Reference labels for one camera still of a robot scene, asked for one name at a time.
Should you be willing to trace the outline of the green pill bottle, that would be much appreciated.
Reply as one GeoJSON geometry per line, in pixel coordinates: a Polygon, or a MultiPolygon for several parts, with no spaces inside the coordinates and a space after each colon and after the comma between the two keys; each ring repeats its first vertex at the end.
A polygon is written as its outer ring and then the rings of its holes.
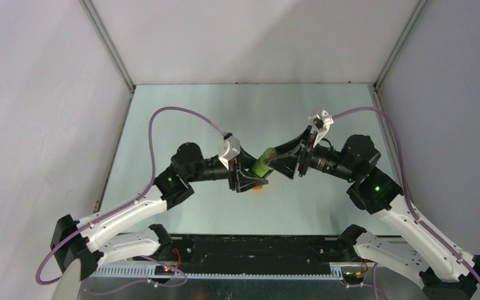
{"type": "Polygon", "coordinates": [[[267,148],[253,163],[249,171],[260,178],[265,178],[273,170],[266,164],[268,159],[273,158],[276,155],[276,149],[274,147],[267,148]]]}

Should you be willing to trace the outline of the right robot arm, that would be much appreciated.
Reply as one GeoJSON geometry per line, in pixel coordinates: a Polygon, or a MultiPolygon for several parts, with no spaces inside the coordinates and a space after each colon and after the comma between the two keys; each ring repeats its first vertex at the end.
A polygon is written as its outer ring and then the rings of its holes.
{"type": "Polygon", "coordinates": [[[376,166],[380,156],[369,136],[354,134],[335,150],[306,129],[276,147],[264,163],[288,178],[315,169],[346,180],[352,203],[394,228],[411,246],[405,250],[353,224],[339,237],[344,260],[360,257],[378,263],[412,281],[429,299],[472,298],[480,289],[480,254],[463,250],[431,224],[402,187],[376,166]]]}

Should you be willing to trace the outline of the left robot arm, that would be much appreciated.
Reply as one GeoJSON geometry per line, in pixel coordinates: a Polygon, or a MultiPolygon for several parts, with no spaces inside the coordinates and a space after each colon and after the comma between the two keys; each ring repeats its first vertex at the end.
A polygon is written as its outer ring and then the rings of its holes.
{"type": "Polygon", "coordinates": [[[170,165],[153,175],[143,192],[107,211],[81,219],[61,217],[52,236],[50,258],[62,273],[75,260],[81,263],[81,279],[88,278],[98,267],[135,256],[154,256],[165,260],[173,251],[171,237],[160,224],[133,234],[125,230],[151,216],[166,212],[194,194],[193,182],[227,180],[231,190],[242,193],[268,183],[272,169],[267,161],[272,154],[255,159],[237,145],[232,137],[225,139],[221,152],[204,158],[194,142],[178,147],[170,165]]]}

